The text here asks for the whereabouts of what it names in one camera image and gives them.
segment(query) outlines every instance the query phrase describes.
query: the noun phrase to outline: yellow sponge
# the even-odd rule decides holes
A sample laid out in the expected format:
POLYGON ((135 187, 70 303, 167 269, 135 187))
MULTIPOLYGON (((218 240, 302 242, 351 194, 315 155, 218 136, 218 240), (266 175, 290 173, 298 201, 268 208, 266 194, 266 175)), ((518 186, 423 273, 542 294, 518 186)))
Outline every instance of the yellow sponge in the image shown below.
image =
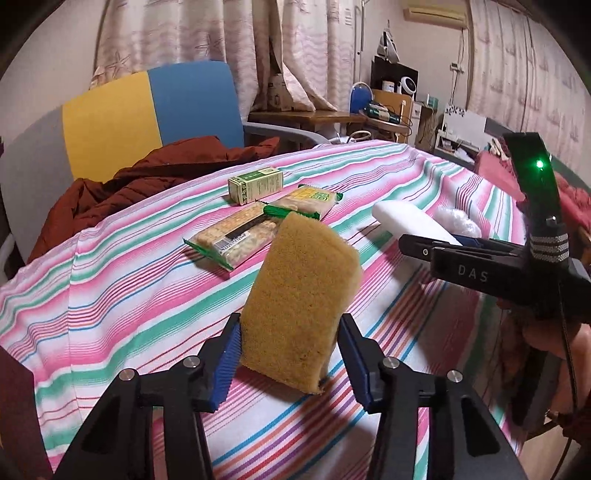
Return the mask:
POLYGON ((321 393, 339 319, 359 290, 357 250, 317 220, 290 213, 241 313, 242 364, 321 393))

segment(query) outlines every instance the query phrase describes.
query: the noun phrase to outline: snack bar package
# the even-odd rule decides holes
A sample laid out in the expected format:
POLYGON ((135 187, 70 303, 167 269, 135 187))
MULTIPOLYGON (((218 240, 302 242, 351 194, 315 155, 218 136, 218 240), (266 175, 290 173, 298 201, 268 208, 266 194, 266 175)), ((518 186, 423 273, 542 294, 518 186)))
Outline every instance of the snack bar package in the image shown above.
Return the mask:
POLYGON ((282 219, 265 215, 264 207, 254 202, 184 242, 232 271, 275 237, 282 219))
POLYGON ((319 220, 322 220, 335 203, 342 198, 342 193, 302 184, 293 192, 271 202, 271 205, 287 208, 295 212, 318 213, 319 220))
POLYGON ((270 204, 250 203, 184 242, 232 271, 271 243, 290 212, 321 220, 342 197, 341 193, 300 185, 270 204))

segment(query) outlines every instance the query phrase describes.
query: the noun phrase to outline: yellow chair panel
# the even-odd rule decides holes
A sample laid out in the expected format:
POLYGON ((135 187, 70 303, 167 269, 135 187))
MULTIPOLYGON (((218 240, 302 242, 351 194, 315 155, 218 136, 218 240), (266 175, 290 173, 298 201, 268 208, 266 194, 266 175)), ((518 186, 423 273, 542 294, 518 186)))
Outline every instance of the yellow chair panel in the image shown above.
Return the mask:
POLYGON ((74 178, 110 180, 162 147, 150 81, 134 73, 84 93, 62 108, 74 178))

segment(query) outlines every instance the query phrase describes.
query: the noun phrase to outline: patterned curtain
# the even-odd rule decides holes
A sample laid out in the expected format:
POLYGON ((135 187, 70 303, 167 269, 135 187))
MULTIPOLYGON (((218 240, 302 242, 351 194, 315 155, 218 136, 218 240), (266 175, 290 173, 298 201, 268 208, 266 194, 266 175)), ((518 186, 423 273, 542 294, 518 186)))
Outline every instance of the patterned curtain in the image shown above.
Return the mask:
POLYGON ((266 0, 111 0, 92 86, 164 64, 221 60, 245 118, 255 99, 266 104, 268 23, 266 0))
POLYGON ((221 60, 245 119, 267 109, 272 43, 295 109, 348 109, 353 32, 353 0, 110 0, 91 88, 164 64, 221 60))
POLYGON ((296 110, 349 110, 353 0, 277 0, 282 71, 296 110))
POLYGON ((474 69, 468 110, 514 131, 539 132, 552 155, 580 172, 589 92, 573 65, 527 16, 491 0, 470 0, 470 7, 474 69))

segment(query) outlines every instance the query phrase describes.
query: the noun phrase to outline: air conditioner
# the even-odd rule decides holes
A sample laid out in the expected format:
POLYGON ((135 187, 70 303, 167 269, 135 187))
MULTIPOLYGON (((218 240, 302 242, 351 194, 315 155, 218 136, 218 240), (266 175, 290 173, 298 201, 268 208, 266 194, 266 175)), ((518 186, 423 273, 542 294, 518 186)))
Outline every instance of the air conditioner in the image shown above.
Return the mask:
POLYGON ((467 28, 466 13, 439 7, 413 7, 404 9, 404 18, 411 22, 428 23, 441 27, 467 28))

